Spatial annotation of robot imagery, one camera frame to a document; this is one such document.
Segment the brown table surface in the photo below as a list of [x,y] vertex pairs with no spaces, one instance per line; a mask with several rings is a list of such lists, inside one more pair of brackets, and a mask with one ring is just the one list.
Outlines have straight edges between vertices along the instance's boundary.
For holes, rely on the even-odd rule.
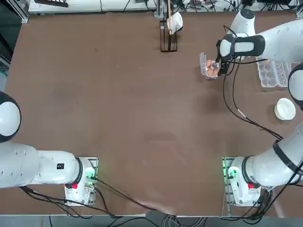
[[[206,80],[200,72],[199,54],[216,57],[223,24],[234,16],[184,14],[176,53],[160,52],[159,20],[151,13],[31,18],[22,25],[6,89],[22,112],[14,141],[98,156],[99,178],[166,213],[219,216],[222,157],[259,154],[274,142],[228,112],[222,78]],[[256,32],[294,19],[290,12],[257,13]],[[294,120],[277,120],[274,104],[282,97],[289,97],[286,89],[262,89],[256,64],[240,67],[240,109],[287,136],[302,114],[297,109]],[[62,185],[33,188],[64,197]],[[101,188],[113,213],[146,212]],[[301,192],[288,188],[276,202],[278,213],[272,209],[268,215],[302,217],[295,209],[303,202]],[[18,188],[1,189],[0,199],[1,214],[62,213]],[[103,207],[99,197],[96,206]],[[242,213],[233,209],[234,215]]]

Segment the black cable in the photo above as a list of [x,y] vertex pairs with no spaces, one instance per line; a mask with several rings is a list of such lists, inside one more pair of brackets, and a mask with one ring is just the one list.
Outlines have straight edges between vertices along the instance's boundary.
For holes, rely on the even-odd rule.
[[260,11],[264,10],[264,9],[265,9],[265,7],[267,6],[267,4],[268,4],[268,3],[266,3],[266,4],[265,4],[265,6],[264,6],[264,7],[263,7],[263,8],[262,8]]
[[272,4],[271,8],[270,8],[270,11],[272,11],[275,8],[275,6],[276,6],[275,4]]
[[175,11],[175,13],[178,12],[178,10],[180,9],[180,7],[181,7],[182,5],[184,5],[184,4],[183,4],[184,1],[185,1],[185,0],[182,1],[182,3],[179,5],[179,8]]
[[[43,198],[46,198],[46,200],[40,199],[40,198],[38,198],[38,197],[36,197],[36,196],[34,196],[34,195],[31,195],[30,192],[28,192],[27,189],[25,189],[26,187],[20,187],[20,188],[21,188],[29,197],[31,197],[31,198],[33,198],[33,199],[35,199],[35,200],[38,200],[38,201],[44,201],[44,202],[48,202],[48,203],[54,204],[54,205],[56,205],[57,207],[59,207],[60,209],[62,209],[63,211],[65,211],[69,216],[71,216],[71,217],[73,217],[73,218],[82,218],[82,219],[90,219],[90,218],[91,218],[91,217],[84,217],[84,216],[80,215],[74,208],[72,208],[72,207],[70,207],[70,206],[68,206],[68,205],[66,205],[66,204],[63,204],[63,203],[60,203],[60,202],[52,201],[51,199],[49,199],[49,198],[47,198],[47,197],[44,197],[44,196],[42,196],[42,197],[43,197]],[[63,207],[59,206],[59,204],[62,205],[62,206],[64,206],[64,207],[70,208],[70,209],[76,214],[76,216],[73,215],[73,214],[71,214],[70,212],[68,212],[68,211],[67,211],[66,209],[64,209]]]
[[[230,65],[231,65],[231,62],[229,62],[228,66],[227,66],[227,70],[229,69]],[[271,134],[272,136],[276,137],[278,140],[282,140],[283,137],[280,136],[278,133],[276,133],[276,132],[274,132],[274,131],[271,131],[270,129],[268,129],[268,128],[266,128],[266,127],[263,127],[263,126],[257,124],[256,122],[254,122],[253,120],[249,119],[248,117],[242,118],[242,117],[238,116],[238,115],[237,115],[237,114],[228,106],[228,104],[227,104],[227,102],[226,102],[226,98],[225,98],[225,80],[226,80],[226,76],[227,76],[227,74],[224,75],[224,79],[223,79],[223,99],[224,99],[224,103],[225,103],[226,107],[228,108],[228,110],[229,110],[235,117],[237,117],[238,119],[240,119],[240,120],[242,120],[242,121],[244,121],[244,122],[247,122],[247,123],[249,123],[249,124],[255,125],[255,126],[261,128],[262,130],[265,130],[266,132],[268,132],[268,133]]]
[[102,202],[103,202],[103,205],[104,205],[104,208],[105,208],[105,210],[108,212],[108,213],[110,213],[110,217],[111,218],[116,218],[116,219],[118,219],[118,218],[121,218],[122,216],[116,216],[116,215],[112,215],[111,214],[111,212],[109,212],[109,210],[108,210],[108,207],[107,207],[107,205],[106,205],[106,202],[105,202],[105,198],[104,198],[104,196],[103,196],[103,194],[102,194],[102,192],[98,189],[98,188],[95,188],[95,190],[98,192],[98,194],[100,195],[100,197],[101,197],[101,199],[102,199]]
[[134,220],[138,220],[138,219],[147,220],[148,222],[152,223],[154,226],[160,227],[160,226],[158,226],[156,223],[152,222],[151,220],[149,220],[149,219],[147,219],[147,218],[145,218],[145,217],[136,217],[136,218],[132,218],[132,219],[126,220],[126,221],[124,221],[124,222],[122,222],[122,223],[119,223],[119,224],[117,224],[117,225],[115,225],[115,226],[112,226],[112,224],[113,224],[115,221],[117,221],[117,220],[115,220],[115,221],[113,221],[113,222],[112,222],[109,226],[107,226],[107,227],[118,227],[118,226],[124,225],[124,224],[127,223],[127,222],[134,221]]
[[135,203],[135,204],[137,204],[137,205],[139,205],[139,206],[141,206],[141,207],[143,207],[143,208],[146,208],[146,209],[148,209],[148,210],[156,210],[155,208],[151,208],[151,207],[145,206],[145,205],[143,205],[143,204],[137,202],[136,200],[134,200],[134,199],[128,197],[127,195],[123,194],[122,192],[118,191],[118,190],[115,189],[114,187],[110,186],[110,185],[107,184],[106,182],[104,182],[104,181],[102,181],[102,180],[100,180],[100,179],[98,179],[98,178],[96,178],[96,177],[91,177],[91,179],[92,179],[92,180],[97,180],[97,181],[99,181],[100,183],[102,183],[102,184],[104,184],[105,186],[109,187],[111,190],[115,191],[116,193],[118,193],[118,194],[121,195],[122,197],[124,197],[124,198],[126,198],[126,199],[132,201],[133,203]]
[[283,8],[282,5],[280,4],[279,0],[277,0],[277,3],[279,4],[279,7],[280,7],[282,10],[289,10],[289,9]]
[[126,6],[124,7],[124,10],[123,10],[123,12],[125,12],[125,10],[126,10],[126,7],[128,6],[128,4],[129,4],[129,2],[130,2],[131,0],[128,0],[128,2],[127,2],[127,4],[126,4]]
[[216,8],[215,8],[215,6],[214,6],[214,4],[213,4],[212,0],[209,0],[209,1],[210,1],[210,3],[211,3],[211,4],[212,4],[212,6],[213,6],[214,11],[216,12]]
[[249,223],[247,221],[245,221],[244,219],[242,219],[242,221],[244,221],[246,224],[249,224],[249,225],[255,225],[255,224],[258,224],[261,220],[262,220],[263,217],[261,217],[258,221],[254,222],[254,223]]
[[238,6],[237,6],[237,11],[239,11],[239,6],[240,6],[240,4],[239,4],[239,0],[237,0],[237,3],[238,3]]
[[73,200],[67,200],[67,199],[59,199],[59,198],[54,198],[54,197],[51,197],[51,196],[48,196],[48,195],[44,195],[44,194],[41,194],[41,193],[37,193],[35,192],[34,190],[27,188],[27,192],[31,193],[31,194],[34,194],[34,195],[37,195],[37,196],[41,196],[41,197],[44,197],[44,198],[47,198],[47,199],[51,199],[51,200],[55,200],[55,201],[63,201],[63,202],[71,202],[71,203],[76,203],[76,204],[79,204],[79,205],[82,205],[84,207],[87,207],[87,208],[91,208],[93,210],[99,210],[99,211],[102,211],[106,214],[111,214],[110,212],[107,212],[106,210],[103,210],[103,209],[100,209],[100,208],[96,208],[96,207],[92,207],[90,205],[86,205],[86,204],[83,204],[83,203],[80,203],[80,202],[77,202],[77,201],[73,201]]
[[205,218],[205,220],[204,220],[204,223],[203,223],[203,226],[202,226],[202,227],[205,227],[205,226],[206,226],[206,222],[207,222],[207,218]]
[[195,5],[194,1],[193,1],[193,4],[194,4],[195,10],[196,10],[196,12],[197,12],[197,8],[196,8],[196,5]]
[[119,219],[114,220],[112,223],[110,223],[107,227],[111,227],[116,221],[118,221]]
[[49,225],[50,225],[51,227],[53,227],[52,220],[51,220],[51,216],[48,216],[48,218],[49,218]]
[[226,29],[227,29],[227,30],[230,30],[235,36],[237,36],[237,34],[234,31],[232,31],[228,26],[223,25],[223,28],[224,28],[225,34],[226,34]]
[[[259,220],[262,219],[263,215],[265,214],[264,210],[265,208],[268,207],[268,204],[270,202],[270,200],[272,199],[272,191],[270,192],[264,192],[264,194],[258,199],[258,201],[256,201],[252,207],[245,213],[243,214],[241,217],[239,218],[233,218],[233,219],[226,219],[226,218],[221,218],[222,220],[225,221],[238,221],[238,220],[243,220],[243,219],[247,219],[247,220]],[[252,215],[249,215],[246,217],[247,214],[250,213],[250,211],[255,208],[257,209],[257,212],[255,212]]]
[[[228,30],[231,31],[235,36],[237,36],[236,33],[235,33],[233,30],[231,30],[228,26],[223,25],[223,28],[224,28],[224,30],[225,30],[225,33],[226,33],[226,29],[228,29]],[[274,132],[274,131],[272,131],[272,130],[266,128],[266,127],[263,127],[263,126],[257,124],[255,121],[253,121],[253,120],[251,120],[250,118],[244,116],[244,114],[238,109],[238,107],[237,107],[237,105],[236,105],[236,103],[235,103],[235,101],[234,101],[234,82],[235,82],[235,77],[236,77],[237,72],[238,72],[238,69],[239,69],[239,65],[241,64],[241,57],[240,57],[240,61],[239,61],[239,62],[236,62],[236,61],[235,61],[236,58],[237,58],[237,56],[234,56],[233,59],[232,59],[230,62],[228,62],[227,70],[226,70],[226,71],[228,72],[228,69],[229,69],[229,67],[230,67],[230,65],[231,65],[231,63],[232,63],[233,60],[234,60],[234,62],[233,62],[233,67],[232,67],[231,72],[232,72],[233,69],[234,69],[234,64],[235,64],[235,63],[238,64],[237,69],[236,69],[236,72],[235,72],[235,76],[234,76],[234,81],[233,81],[232,99],[233,99],[233,103],[235,104],[235,107],[237,108],[237,111],[238,111],[239,113],[241,113],[241,115],[243,115],[243,117],[245,117],[245,118],[239,117],[235,112],[233,112],[233,111],[231,110],[231,108],[228,106],[228,104],[227,104],[227,102],[226,102],[226,99],[225,99],[225,89],[224,89],[224,88],[225,88],[225,85],[224,85],[224,84],[225,84],[225,80],[226,80],[226,75],[230,75],[231,72],[230,72],[230,73],[226,73],[225,76],[224,76],[224,80],[223,80],[223,99],[224,99],[224,102],[225,102],[226,107],[228,108],[228,110],[229,110],[233,115],[235,115],[237,118],[241,119],[242,121],[245,121],[245,122],[247,122],[247,123],[250,123],[250,124],[252,124],[252,125],[255,125],[255,126],[261,128],[262,130],[265,130],[266,132],[268,132],[268,133],[271,134],[272,136],[276,137],[278,140],[282,140],[283,137],[280,136],[278,133],[276,133],[276,132]],[[251,62],[243,62],[243,64],[250,64],[250,63],[255,63],[255,62],[258,62],[258,61],[265,61],[265,60],[266,60],[266,59],[261,59],[261,60],[257,60],[257,61],[251,61]]]
[[207,12],[209,12],[208,8],[206,8],[205,6],[201,5],[202,8],[205,8],[207,10]]
[[173,216],[174,217],[174,220],[175,220],[175,222],[181,227],[181,226],[184,226],[184,227],[191,227],[191,226],[196,226],[196,224],[198,224],[198,222],[201,220],[201,218],[198,218],[198,220],[194,223],[194,224],[192,224],[192,225],[182,225],[181,223],[180,223],[180,221],[177,219],[177,216]]
[[147,11],[150,11],[150,8],[148,8],[148,5],[147,5],[147,0],[145,0],[144,2],[145,2],[145,5],[146,5],[146,8],[147,8]]
[[292,183],[290,183],[289,185],[295,185],[295,186],[299,186],[300,187],[300,185],[298,184],[300,181],[302,180],[302,175],[300,175],[299,177],[298,177],[298,179],[295,181],[295,182],[292,182]]
[[190,4],[190,2],[188,4],[186,4],[184,10],[182,12],[187,12],[187,8],[188,8],[188,5]]
[[260,60],[249,61],[249,62],[235,62],[235,64],[248,65],[248,64],[252,64],[252,63],[256,63],[256,62],[260,62],[260,61],[267,61],[267,59],[260,59]]
[[235,7],[232,4],[232,0],[231,1],[223,0],[223,1],[226,1],[227,3],[229,3],[229,7],[228,7],[227,11],[230,10],[231,6],[233,7],[233,10],[235,10]]

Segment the cable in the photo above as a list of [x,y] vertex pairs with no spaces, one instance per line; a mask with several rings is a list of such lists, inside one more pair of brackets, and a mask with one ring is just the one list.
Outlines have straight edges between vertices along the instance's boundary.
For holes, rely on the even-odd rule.
[[268,3],[266,3],[265,6],[264,6],[260,11],[262,11],[263,9],[265,9],[265,7],[266,7],[267,5],[268,5]]
[[197,8],[196,8],[196,5],[195,5],[194,1],[193,1],[193,4],[194,4],[195,10],[196,10],[196,12],[197,12]]
[[240,119],[240,120],[242,120],[242,121],[244,121],[244,122],[247,122],[247,123],[249,123],[249,124],[255,125],[255,126],[257,126],[257,127],[261,128],[261,129],[267,131],[269,134],[273,135],[273,136],[276,137],[278,140],[282,140],[283,137],[280,136],[279,134],[277,134],[276,132],[271,131],[271,130],[269,130],[268,128],[265,128],[265,127],[263,127],[263,126],[257,124],[256,122],[252,121],[251,119],[247,118],[239,109],[237,109],[238,112],[240,112],[241,115],[242,115],[243,117],[245,117],[245,118],[242,118],[242,117],[238,116],[238,115],[229,107],[229,105],[228,105],[227,102],[226,102],[226,97],[225,97],[225,80],[226,80],[226,76],[227,76],[227,74],[224,75],[224,79],[223,79],[223,99],[224,99],[224,103],[225,103],[226,107],[228,108],[228,110],[229,110],[235,117],[237,117],[238,119]]
[[[243,214],[241,217],[239,217],[239,218],[233,218],[233,219],[225,219],[225,218],[221,218],[221,219],[222,220],[226,220],[226,221],[238,221],[238,220],[243,220],[243,219],[248,219],[248,220],[259,220],[259,219],[262,219],[262,217],[265,214],[265,209],[268,208],[268,205],[269,205],[269,202],[271,201],[271,199],[272,199],[272,191],[270,191],[270,192],[265,191],[263,193],[263,195],[258,199],[258,201],[256,201],[252,205],[252,207],[245,214]],[[257,212],[255,212],[254,214],[246,217],[246,215],[248,213],[250,213],[250,211],[253,208],[257,208]]]
[[139,206],[141,206],[143,208],[146,208],[148,210],[156,210],[155,208],[151,208],[151,207],[145,206],[145,205],[137,202],[136,200],[128,197],[127,195],[123,194],[122,192],[118,191],[114,187],[110,186],[109,184],[105,183],[104,181],[102,181],[102,180],[100,180],[100,179],[98,179],[96,177],[91,177],[91,179],[99,181],[100,183],[104,184],[105,186],[109,187],[111,190],[115,191],[116,193],[118,193],[119,195],[121,195],[122,197],[124,197],[125,199],[128,199],[128,200],[132,201],[133,203],[135,203],[135,204],[137,204],[137,205],[139,205]]
[[95,190],[96,190],[96,191],[98,192],[98,194],[100,195],[100,197],[101,197],[101,199],[102,199],[102,201],[103,201],[104,208],[105,208],[105,210],[109,213],[109,216],[110,216],[111,218],[116,218],[116,219],[122,218],[122,216],[112,215],[112,213],[109,212],[108,207],[107,207],[106,202],[105,202],[105,198],[104,198],[102,192],[101,192],[98,188],[95,188]]
[[227,11],[229,11],[229,10],[230,10],[230,7],[231,7],[231,6],[233,6],[233,4],[232,4],[232,0],[231,0],[231,1],[223,0],[223,1],[225,1],[225,2],[229,3],[229,7],[228,7],[228,9],[227,9]]
[[182,227],[196,227],[196,226],[198,226],[198,225],[200,225],[201,223],[202,223],[202,221],[203,221],[203,218],[199,218],[194,224],[192,224],[192,225],[181,225],[180,224],[180,226],[182,226]]
[[214,11],[216,12],[216,8],[215,8],[215,6],[214,6],[214,4],[213,4],[212,0],[209,0],[209,1],[210,1],[210,3],[211,3],[211,4],[212,4],[212,6],[213,6]]
[[235,62],[235,64],[248,65],[248,64],[252,64],[252,63],[256,63],[256,62],[260,62],[260,61],[268,61],[268,59],[260,59],[260,60],[249,61],[249,62]]
[[176,10],[176,12],[178,12],[178,10],[180,9],[180,7],[181,7],[182,5],[184,5],[184,4],[183,4],[184,1],[185,1],[185,0],[183,0],[182,3],[179,5],[179,8]]
[[247,221],[245,221],[243,219],[242,219],[242,221],[244,221],[246,224],[249,224],[249,225],[255,225],[255,224],[259,223],[262,220],[262,218],[263,217],[261,217],[258,221],[254,222],[254,223],[249,223],[249,222],[247,222]]
[[63,202],[71,202],[71,203],[76,203],[76,204],[79,204],[79,205],[82,205],[84,207],[88,207],[88,208],[91,208],[93,210],[99,210],[99,211],[102,211],[106,214],[111,214],[110,212],[107,212],[106,210],[103,210],[103,209],[100,209],[100,208],[96,208],[96,207],[92,207],[90,205],[86,205],[86,204],[83,204],[83,203],[80,203],[80,202],[77,202],[77,201],[73,201],[73,200],[67,200],[67,199],[58,199],[58,198],[54,198],[54,197],[51,197],[51,196],[48,196],[48,195],[44,195],[44,194],[41,194],[41,193],[37,193],[35,192],[34,190],[28,188],[28,187],[20,187],[25,193],[27,192],[27,194],[31,194],[31,197],[33,197],[33,194],[34,195],[37,195],[37,196],[41,196],[41,197],[44,197],[46,199],[50,199],[50,200],[55,200],[55,201],[63,201]]
[[[57,207],[59,207],[60,209],[62,209],[63,211],[65,211],[69,216],[71,216],[71,217],[73,217],[73,218],[82,218],[82,219],[90,219],[90,218],[91,218],[91,217],[84,217],[84,216],[80,215],[75,209],[71,208],[70,206],[68,206],[68,205],[66,205],[66,204],[63,204],[63,203],[60,203],[60,202],[54,202],[54,201],[52,201],[51,199],[48,199],[48,198],[46,198],[46,197],[44,197],[44,196],[43,196],[43,197],[46,198],[47,200],[40,199],[40,198],[38,198],[38,197],[36,197],[36,196],[33,196],[33,195],[31,195],[29,192],[27,192],[26,189],[24,189],[24,188],[25,188],[25,187],[21,187],[21,189],[22,189],[29,197],[31,197],[31,198],[33,198],[33,199],[36,199],[36,200],[39,200],[39,201],[44,201],[44,202],[48,202],[48,203],[55,204]],[[73,214],[71,214],[70,212],[68,212],[68,211],[67,211],[66,209],[64,209],[63,207],[59,206],[59,204],[62,205],[62,206],[65,206],[65,207],[67,207],[67,208],[70,208],[72,211],[74,211],[74,213],[76,214],[76,216],[73,215]]]
[[[223,25],[223,28],[224,28],[224,30],[225,30],[225,33],[226,33],[226,29],[228,29],[228,30],[231,31],[235,36],[237,36],[236,33],[235,33],[233,30],[231,30],[228,26]],[[242,121],[244,121],[244,122],[247,122],[247,123],[250,123],[250,124],[252,124],[252,125],[255,125],[255,126],[261,128],[262,130],[265,130],[266,132],[268,132],[268,133],[271,134],[272,136],[276,137],[278,140],[282,140],[283,137],[280,136],[278,133],[276,133],[276,132],[274,132],[274,131],[272,131],[272,130],[266,128],[266,127],[263,127],[263,126],[257,124],[255,121],[253,121],[253,120],[251,120],[250,118],[246,117],[246,116],[243,114],[243,112],[240,111],[239,108],[237,107],[237,105],[236,105],[236,103],[235,103],[235,101],[234,101],[234,83],[235,83],[235,77],[236,77],[237,72],[238,72],[238,69],[239,69],[239,65],[241,64],[241,56],[240,56],[240,61],[239,61],[239,62],[236,62],[236,61],[235,61],[236,58],[237,58],[237,56],[234,56],[234,57],[232,58],[232,60],[231,60],[230,62],[228,62],[227,70],[226,70],[226,71],[228,72],[228,69],[229,69],[229,67],[230,67],[230,65],[231,65],[231,63],[232,63],[232,61],[233,61],[233,67],[232,67],[232,70],[231,70],[230,73],[226,73],[226,74],[225,74],[224,80],[223,80],[223,99],[224,99],[224,103],[225,103],[226,107],[228,108],[228,110],[229,110],[234,116],[236,116],[236,117],[239,118],[240,120],[242,120]],[[255,63],[255,62],[257,62],[257,61],[243,62],[243,64],[250,64],[250,63]],[[239,117],[234,111],[232,111],[232,109],[228,106],[228,104],[227,104],[227,102],[226,102],[226,99],[225,99],[225,80],[226,80],[226,76],[227,76],[227,75],[230,75],[230,74],[232,73],[232,71],[233,71],[233,69],[234,69],[234,64],[236,64],[236,63],[238,64],[238,66],[237,66],[237,69],[236,69],[236,72],[235,72],[235,76],[234,76],[234,81],[233,81],[232,99],[233,99],[233,103],[235,104],[235,107],[237,108],[237,111],[238,111],[244,118]]]
[[145,0],[144,2],[145,2],[145,5],[146,5],[146,8],[147,8],[147,11],[150,11],[150,8],[148,8],[148,5],[147,5],[147,0]]
[[128,0],[128,2],[127,2],[127,4],[126,4],[126,6],[124,7],[124,10],[123,10],[123,12],[125,12],[125,10],[126,10],[126,7],[128,6],[128,4],[129,4],[129,2],[130,2],[131,0]]
[[239,11],[239,6],[242,3],[242,1],[239,3],[239,0],[237,0],[238,6],[237,6],[237,11]]
[[207,218],[205,218],[205,221],[203,223],[203,226],[202,227],[205,227],[206,226],[206,222],[207,222]]
[[173,223],[175,223],[175,227],[179,226],[179,227],[198,227],[204,220],[205,218],[200,217],[194,224],[192,225],[182,225],[180,224],[180,222],[178,221],[177,217],[175,215],[167,215],[161,224],[161,227],[165,227],[165,223],[166,220],[169,221],[169,227],[170,227],[170,222],[172,221]]
[[124,221],[124,222],[122,222],[122,223],[120,223],[120,224],[117,224],[117,225],[115,225],[115,226],[112,226],[112,224],[113,224],[114,222],[117,221],[117,219],[116,219],[116,220],[114,220],[114,221],[113,221],[109,226],[107,226],[107,227],[118,227],[118,226],[124,225],[124,224],[127,223],[127,222],[134,221],[134,220],[138,220],[138,219],[147,220],[148,222],[152,223],[154,226],[160,227],[160,226],[158,226],[156,223],[152,222],[151,220],[149,220],[149,219],[147,219],[147,218],[145,218],[145,217],[136,217],[136,218],[132,218],[132,219],[126,220],[126,221]]
[[48,218],[49,218],[49,224],[50,224],[50,226],[53,227],[51,216],[48,216]]

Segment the floor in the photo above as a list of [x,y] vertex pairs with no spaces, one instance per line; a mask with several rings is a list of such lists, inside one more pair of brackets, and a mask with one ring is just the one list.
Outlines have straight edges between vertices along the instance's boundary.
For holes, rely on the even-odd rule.
[[[161,226],[164,214],[159,212],[149,212],[146,216],[158,226]],[[125,217],[115,222],[118,225],[133,217]],[[192,226],[198,218],[178,218],[183,226]],[[91,219],[70,218],[68,216],[51,216],[53,227],[106,227],[113,220],[109,216],[93,216]],[[49,216],[0,216],[1,227],[51,227]],[[290,218],[263,218],[256,227],[299,227],[302,226],[303,219]],[[146,220],[130,221],[122,225],[123,227],[152,227]],[[224,221],[219,218],[208,218],[204,227],[248,227],[243,221]]]

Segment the wire bundle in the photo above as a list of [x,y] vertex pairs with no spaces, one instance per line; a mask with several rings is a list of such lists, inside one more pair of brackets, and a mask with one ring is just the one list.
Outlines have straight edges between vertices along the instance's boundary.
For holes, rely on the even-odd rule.
[[[226,31],[226,29],[230,30],[236,37],[237,35],[235,34],[234,31],[232,31],[230,28],[228,28],[227,26],[223,26],[224,27],[224,30]],[[238,56],[234,56],[232,58],[232,60],[230,62],[227,63],[227,67],[226,67],[226,74],[224,75],[224,79],[223,79],[223,99],[224,99],[224,103],[226,105],[226,107],[228,108],[228,110],[235,116],[237,117],[238,119],[244,121],[244,122],[247,122],[249,124],[252,124],[252,125],[255,125],[257,126],[258,128],[260,128],[261,130],[264,130],[266,132],[268,132],[269,134],[271,134],[272,136],[276,137],[277,140],[282,140],[283,137],[281,135],[279,135],[278,133],[256,123],[255,121],[251,120],[250,118],[248,118],[236,105],[236,102],[235,102],[235,98],[234,98],[234,88],[235,88],[235,79],[236,79],[236,76],[237,76],[237,72],[238,72],[238,69],[239,69],[239,66],[241,64],[251,64],[251,63],[256,63],[256,62],[259,62],[259,61],[266,61],[266,59],[261,59],[261,60],[257,60],[257,61],[250,61],[250,62],[241,62],[241,56],[240,56],[240,60],[239,62],[236,62],[236,58],[238,58]],[[233,63],[233,66],[232,66],[232,70],[230,72],[228,72],[228,69],[230,68],[231,64]],[[227,104],[226,102],[226,97],[225,97],[225,81],[226,81],[226,76],[230,75],[232,72],[233,72],[233,69],[234,69],[234,66],[235,64],[238,64],[237,68],[236,68],[236,71],[235,71],[235,74],[234,74],[234,78],[233,78],[233,83],[232,83],[232,101],[233,101],[233,104],[234,106],[236,107],[237,111],[240,113],[240,115],[242,116],[238,116],[230,107],[229,105]]]
[[202,227],[205,227],[206,225],[206,221],[207,221],[207,218],[199,218],[194,224],[190,225],[190,226],[186,226],[186,225],[182,225],[180,224],[180,222],[177,220],[177,217],[174,216],[174,215],[167,215],[163,221],[162,221],[162,224],[161,224],[161,227],[165,227],[165,224],[166,224],[166,221],[168,220],[168,224],[169,224],[169,227],[171,226],[170,225],[170,222],[173,222],[175,224],[175,227],[198,227],[199,225],[201,225],[203,223],[203,226]]
[[[102,184],[106,185],[107,187],[109,187],[111,190],[115,191],[116,193],[119,194],[119,196],[125,198],[125,199],[128,199],[132,202],[134,202],[135,204],[143,207],[143,208],[146,208],[146,209],[149,209],[149,210],[156,210],[154,208],[150,208],[148,206],[145,206],[139,202],[137,202],[136,200],[132,199],[131,197],[121,193],[120,191],[118,191],[117,189],[115,189],[114,187],[110,186],[109,184],[107,184],[106,182],[104,181],[101,181],[95,177],[92,177],[92,179],[95,179],[99,182],[101,182]],[[90,205],[85,205],[85,204],[82,204],[80,202],[77,202],[77,201],[72,201],[72,200],[67,200],[67,199],[59,199],[59,198],[54,198],[54,197],[51,197],[51,196],[48,196],[48,195],[44,195],[42,193],[38,193],[38,192],[35,192],[34,190],[32,190],[31,188],[27,187],[27,186],[22,186],[20,187],[21,190],[27,194],[28,196],[30,196],[31,198],[35,199],[35,200],[38,200],[38,201],[44,201],[44,202],[47,202],[47,203],[51,203],[51,204],[54,204],[56,205],[57,207],[59,207],[61,210],[63,210],[64,212],[66,212],[66,214],[70,217],[73,217],[73,218],[82,218],[82,219],[90,219],[92,218],[92,216],[90,217],[86,217],[86,216],[83,216],[81,214],[79,214],[74,208],[72,208],[71,206],[69,205],[66,205],[65,203],[67,202],[70,202],[70,203],[76,203],[76,204],[79,204],[79,205],[82,205],[82,206],[85,206],[87,208],[90,208],[90,209],[93,209],[93,210],[98,210],[98,211],[102,211],[106,214],[108,214],[111,218],[114,218],[115,220],[109,225],[109,227],[118,227],[118,226],[121,226],[127,222],[130,222],[130,221],[134,221],[134,220],[138,220],[138,219],[144,219],[152,224],[154,224],[155,226],[159,227],[157,224],[153,223],[152,221],[150,221],[149,219],[145,218],[145,217],[135,217],[135,218],[132,218],[132,219],[129,219],[129,220],[126,220],[120,224],[117,224],[115,226],[113,226],[113,224],[118,221],[119,219],[121,219],[123,216],[116,216],[115,214],[111,213],[109,210],[108,210],[108,207],[106,205],[106,202],[105,202],[105,198],[101,192],[100,189],[98,188],[95,188],[95,191],[100,195],[102,201],[103,201],[103,205],[104,205],[104,208],[105,209],[100,209],[100,208],[96,208],[96,207],[92,207]]]

